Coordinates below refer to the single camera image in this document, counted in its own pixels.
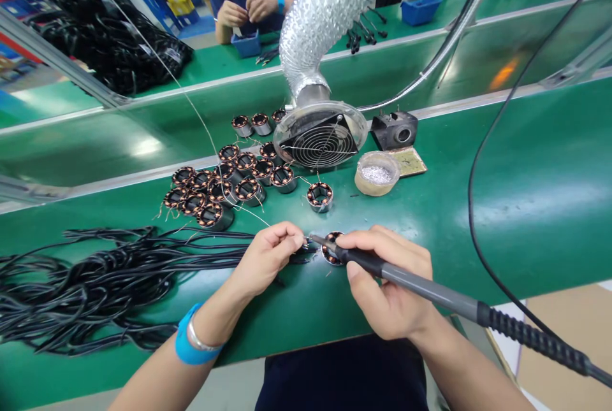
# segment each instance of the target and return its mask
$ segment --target blue plastic bin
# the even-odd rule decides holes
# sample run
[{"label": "blue plastic bin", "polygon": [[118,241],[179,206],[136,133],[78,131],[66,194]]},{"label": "blue plastic bin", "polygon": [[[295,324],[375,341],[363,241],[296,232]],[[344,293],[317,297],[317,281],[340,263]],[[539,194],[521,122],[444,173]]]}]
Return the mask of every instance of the blue plastic bin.
[{"label": "blue plastic bin", "polygon": [[36,13],[36,10],[25,0],[5,0],[0,5],[16,18]]},{"label": "blue plastic bin", "polygon": [[243,59],[245,57],[253,57],[261,54],[261,42],[259,40],[259,31],[255,35],[246,37],[238,37],[236,34],[231,36],[231,44],[236,47],[238,54]]},{"label": "blue plastic bin", "polygon": [[402,20],[406,24],[421,25],[431,22],[442,0],[413,0],[402,2]]},{"label": "blue plastic bin", "polygon": [[191,25],[200,20],[200,15],[196,10],[193,10],[188,15],[177,16],[177,19],[182,25]]}]

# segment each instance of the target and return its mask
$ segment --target soldering iron cable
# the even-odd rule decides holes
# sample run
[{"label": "soldering iron cable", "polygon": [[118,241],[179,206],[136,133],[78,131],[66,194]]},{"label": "soldering iron cable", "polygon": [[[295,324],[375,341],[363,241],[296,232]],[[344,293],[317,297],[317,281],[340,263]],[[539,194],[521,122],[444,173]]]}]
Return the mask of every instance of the soldering iron cable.
[{"label": "soldering iron cable", "polygon": [[455,22],[455,25],[453,26],[449,34],[446,36],[444,43],[442,44],[436,55],[433,57],[429,65],[421,73],[419,73],[419,76],[417,76],[408,86],[406,86],[397,95],[391,97],[390,99],[387,99],[383,102],[379,102],[374,105],[361,106],[358,107],[357,110],[359,110],[360,112],[371,112],[372,110],[384,108],[386,106],[392,105],[393,103],[402,99],[414,89],[419,87],[419,85],[421,85],[439,67],[439,65],[454,49],[466,29],[472,22],[476,14],[476,10],[480,7],[481,3],[482,0],[467,0],[465,2],[463,9],[459,14],[459,17]]},{"label": "soldering iron cable", "polygon": [[470,235],[472,237],[472,242],[474,243],[474,248],[476,249],[476,253],[478,254],[478,258],[480,258],[480,261],[482,262],[484,268],[489,273],[491,278],[495,281],[497,286],[506,294],[508,298],[510,298],[510,300],[516,306],[518,306],[518,308],[525,315],[527,315],[527,317],[529,317],[534,322],[534,324],[536,324],[538,328],[544,331],[547,335],[550,335],[559,340],[560,340],[559,336],[553,330],[551,330],[544,322],[538,319],[535,316],[535,314],[533,314],[523,303],[519,301],[519,299],[504,285],[501,279],[498,276],[496,276],[495,272],[493,272],[493,270],[491,269],[491,266],[488,264],[485,258],[485,255],[483,254],[480,243],[478,242],[478,238],[476,235],[476,227],[474,224],[474,174],[476,173],[476,168],[478,166],[480,155],[482,154],[482,151],[487,141],[489,140],[491,133],[493,132],[493,130],[496,128],[497,124],[499,123],[501,116],[505,112],[508,104],[510,103],[510,100],[512,100],[514,93],[520,86],[521,81],[523,80],[523,77],[529,70],[529,67],[531,67],[531,65],[534,63],[535,59],[537,58],[537,56],[542,52],[542,50],[546,47],[546,45],[548,45],[550,40],[552,40],[557,35],[557,33],[561,30],[561,28],[563,28],[565,23],[569,20],[572,14],[576,11],[576,8],[578,8],[583,1],[584,0],[576,0],[576,2],[571,6],[571,8],[569,8],[567,13],[561,18],[561,20],[556,24],[556,26],[552,29],[552,31],[547,35],[547,37],[540,44],[537,50],[535,50],[535,52],[532,54],[531,58],[526,63],[522,72],[516,79],[516,82],[514,83],[514,86],[512,87],[512,89],[510,90],[508,97],[506,97],[504,104],[500,107],[499,111],[497,112],[497,116],[493,120],[491,126],[489,127],[489,130],[485,134],[482,142],[480,143],[480,146],[478,147],[476,155],[474,156],[474,162],[472,163],[472,169],[470,170],[470,177],[469,177],[468,188],[467,188],[467,204],[468,204],[468,217],[469,217],[469,224],[470,224]]}]

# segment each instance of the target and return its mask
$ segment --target person's hands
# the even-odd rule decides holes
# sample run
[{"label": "person's hands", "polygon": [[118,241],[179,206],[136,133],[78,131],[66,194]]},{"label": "person's hands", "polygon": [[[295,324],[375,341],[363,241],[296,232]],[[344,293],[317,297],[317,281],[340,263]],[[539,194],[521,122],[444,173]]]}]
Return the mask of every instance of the person's hands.
[{"label": "person's hands", "polygon": [[279,0],[247,0],[249,20],[253,23],[266,19],[279,10]]},{"label": "person's hands", "polygon": [[227,285],[252,298],[268,288],[289,257],[304,244],[304,233],[293,223],[283,222],[262,229],[231,274]]},{"label": "person's hands", "polygon": [[248,19],[247,10],[229,0],[223,2],[217,13],[218,23],[226,27],[242,27]]},{"label": "person's hands", "polygon": [[[344,249],[373,250],[379,257],[407,271],[432,279],[432,260],[427,249],[399,234],[375,225],[369,231],[339,236]],[[372,329],[385,340],[410,338],[428,327],[437,313],[434,305],[391,282],[382,287],[359,264],[350,261],[346,273],[355,301]]]}]

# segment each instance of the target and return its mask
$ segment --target soldering iron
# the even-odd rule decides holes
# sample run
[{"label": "soldering iron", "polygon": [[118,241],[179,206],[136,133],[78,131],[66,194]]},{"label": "soldering iron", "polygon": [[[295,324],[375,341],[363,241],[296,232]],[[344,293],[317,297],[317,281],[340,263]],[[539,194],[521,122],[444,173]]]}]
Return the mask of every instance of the soldering iron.
[{"label": "soldering iron", "polygon": [[343,263],[354,261],[375,277],[386,279],[406,288],[484,328],[492,328],[582,376],[597,379],[612,389],[612,375],[596,367],[584,353],[563,341],[503,314],[482,301],[388,263],[371,252],[359,249],[343,249],[334,242],[313,234],[310,238],[327,247],[329,253],[335,255]]}]

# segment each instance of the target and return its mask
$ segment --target copper winding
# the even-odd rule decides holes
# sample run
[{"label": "copper winding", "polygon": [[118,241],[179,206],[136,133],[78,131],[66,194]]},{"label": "copper winding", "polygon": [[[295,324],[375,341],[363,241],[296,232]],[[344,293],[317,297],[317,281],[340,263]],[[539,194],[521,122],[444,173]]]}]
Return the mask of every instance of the copper winding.
[{"label": "copper winding", "polygon": [[196,171],[192,167],[183,167],[174,172],[172,175],[172,183],[174,183],[177,187],[188,187],[191,185],[193,180],[193,176],[196,174]]},{"label": "copper winding", "polygon": [[[341,233],[340,231],[333,231],[325,236],[325,238],[330,242],[336,242],[336,239],[342,235],[344,235],[344,233]],[[342,261],[332,256],[327,250],[327,247],[324,245],[321,246],[321,254],[323,255],[323,258],[325,258],[327,262],[333,266],[342,266],[344,264]]]},{"label": "copper winding", "polygon": [[251,169],[251,172],[253,174],[253,177],[255,178],[264,178],[270,175],[273,170],[274,163],[272,161],[268,161],[267,159],[260,159],[255,163],[255,166],[253,167],[253,169]]},{"label": "copper winding", "polygon": [[270,181],[274,186],[283,186],[294,180],[293,170],[289,166],[278,166],[272,171]]},{"label": "copper winding", "polygon": [[188,191],[178,202],[177,209],[185,215],[194,215],[204,207],[206,202],[207,200],[204,193]]},{"label": "copper winding", "polygon": [[175,208],[186,191],[181,188],[173,188],[166,193],[164,197],[164,206],[168,208]]},{"label": "copper winding", "polygon": [[234,165],[240,171],[250,171],[255,166],[257,159],[255,155],[250,152],[240,153],[234,160]]},{"label": "copper winding", "polygon": [[[242,194],[241,190],[247,191],[247,194]],[[257,192],[261,190],[261,186],[257,183],[257,180],[253,178],[245,178],[243,179],[235,188],[236,196],[241,201],[245,201],[246,199],[251,199],[253,196],[257,194]]]},{"label": "copper winding", "polygon": [[196,172],[196,174],[193,176],[191,187],[196,191],[201,190],[203,192],[206,192],[208,184],[214,177],[214,174],[208,169]]},{"label": "copper winding", "polygon": [[285,110],[283,110],[282,108],[279,108],[274,113],[272,113],[272,120],[276,123],[279,123],[282,121],[282,119],[285,117],[286,114],[287,112]]},{"label": "copper winding", "polygon": [[[210,227],[219,221],[222,213],[223,210],[219,204],[209,203],[202,206],[196,216],[196,219],[200,226]],[[213,215],[213,218],[207,219],[206,214]]]},{"label": "copper winding", "polygon": [[251,118],[251,122],[253,126],[263,126],[268,122],[268,115],[265,113],[255,113],[253,118]]},{"label": "copper winding", "polygon": [[249,123],[249,118],[245,115],[239,115],[231,120],[231,125],[234,128],[244,127]]},{"label": "copper winding", "polygon": [[272,142],[264,143],[259,149],[259,154],[263,159],[274,159],[276,158],[276,149]]},{"label": "copper winding", "polygon": [[222,162],[232,162],[236,159],[238,154],[240,153],[240,149],[238,145],[226,145],[219,151],[219,159]]},{"label": "copper winding", "polygon": [[[324,194],[325,199],[319,201],[317,199],[318,196],[315,195],[316,191],[319,191],[320,193]],[[322,204],[328,204],[332,201],[332,196],[332,188],[327,183],[317,182],[315,184],[310,185],[310,188],[308,188],[308,202],[312,205],[319,206]]]}]

